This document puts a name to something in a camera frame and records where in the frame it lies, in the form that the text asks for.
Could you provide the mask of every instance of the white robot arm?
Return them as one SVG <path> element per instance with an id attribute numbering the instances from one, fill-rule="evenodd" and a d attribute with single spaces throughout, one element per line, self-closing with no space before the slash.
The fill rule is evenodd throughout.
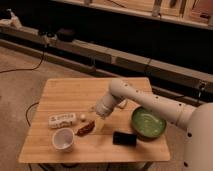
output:
<path id="1" fill-rule="evenodd" d="M 120 79 L 112 79 L 109 91 L 96 104 L 96 113 L 109 116 L 116 105 L 130 99 L 159 117 L 187 131 L 184 171 L 213 171 L 213 103 L 191 105 L 136 90 Z"/>

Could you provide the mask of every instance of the floor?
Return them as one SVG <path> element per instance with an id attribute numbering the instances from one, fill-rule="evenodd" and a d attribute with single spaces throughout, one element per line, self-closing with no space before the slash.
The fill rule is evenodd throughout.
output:
<path id="1" fill-rule="evenodd" d="M 39 59 L 0 46 L 0 71 L 14 68 L 33 68 Z M 47 79 L 60 77 L 92 77 L 88 73 L 71 70 L 44 61 L 35 71 L 0 74 L 0 171 L 28 171 L 27 165 L 19 164 L 18 156 L 28 131 L 26 109 L 39 101 Z M 32 118 L 36 107 L 29 111 Z M 168 124 L 166 130 L 171 161 L 154 163 L 150 171 L 179 171 L 183 161 L 184 132 Z M 141 164 L 111 164 L 109 170 L 137 170 Z M 33 171 L 41 169 L 33 164 Z M 84 164 L 73 169 L 56 170 L 106 170 L 107 164 Z"/>

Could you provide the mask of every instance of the paper cup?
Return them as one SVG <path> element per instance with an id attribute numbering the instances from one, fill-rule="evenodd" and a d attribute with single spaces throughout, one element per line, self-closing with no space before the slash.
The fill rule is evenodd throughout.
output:
<path id="1" fill-rule="evenodd" d="M 57 130 L 52 137 L 52 144 L 56 150 L 70 152 L 74 144 L 74 132 L 70 128 Z"/>

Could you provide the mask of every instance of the green bowl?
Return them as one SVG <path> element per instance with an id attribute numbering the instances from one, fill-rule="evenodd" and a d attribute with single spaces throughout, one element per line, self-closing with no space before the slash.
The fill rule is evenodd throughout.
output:
<path id="1" fill-rule="evenodd" d="M 166 129 L 166 121 L 155 116 L 143 107 L 136 108 L 132 113 L 133 129 L 142 137 L 158 138 Z"/>

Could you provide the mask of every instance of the wooden table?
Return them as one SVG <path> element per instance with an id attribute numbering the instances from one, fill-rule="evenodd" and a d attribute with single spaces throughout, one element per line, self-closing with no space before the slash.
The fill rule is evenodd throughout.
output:
<path id="1" fill-rule="evenodd" d="M 111 78 L 68 78 L 47 81 L 37 112 L 33 118 L 21 154 L 20 163 L 102 163 L 102 162 L 147 162 L 168 161 L 170 154 L 165 136 L 143 142 L 137 140 L 136 147 L 112 144 L 115 130 L 132 132 L 130 118 L 138 104 L 128 101 L 124 110 L 116 108 L 101 134 L 75 136 L 75 146 L 70 153 L 61 153 L 51 143 L 56 130 L 48 128 L 51 115 L 75 112 L 86 114 L 88 120 L 96 117 L 90 108 L 108 89 Z M 151 93 L 147 78 L 123 78 L 139 90 Z M 71 126 L 74 132 L 86 123 L 78 121 Z"/>

